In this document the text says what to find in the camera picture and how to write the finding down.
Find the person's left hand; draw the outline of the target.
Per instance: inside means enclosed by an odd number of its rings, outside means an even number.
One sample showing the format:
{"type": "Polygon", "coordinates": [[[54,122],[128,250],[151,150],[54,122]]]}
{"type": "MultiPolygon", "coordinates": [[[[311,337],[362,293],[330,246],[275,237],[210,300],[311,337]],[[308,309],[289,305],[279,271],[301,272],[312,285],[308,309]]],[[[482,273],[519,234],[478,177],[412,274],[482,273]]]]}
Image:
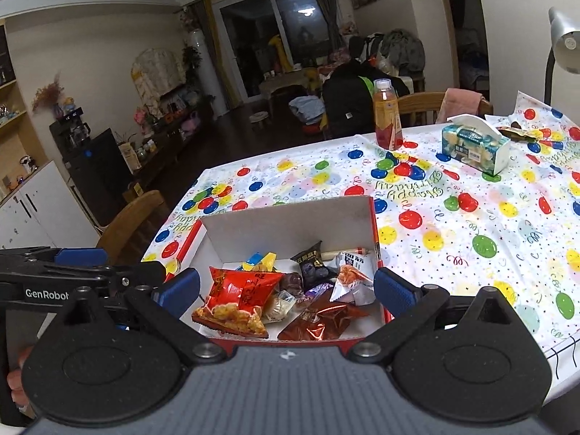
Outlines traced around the person's left hand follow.
{"type": "Polygon", "coordinates": [[[35,418],[36,415],[30,406],[29,398],[25,393],[24,386],[22,386],[22,368],[32,350],[33,346],[28,346],[19,353],[18,365],[8,374],[7,382],[11,390],[12,401],[15,403],[17,409],[27,417],[35,418]]]}

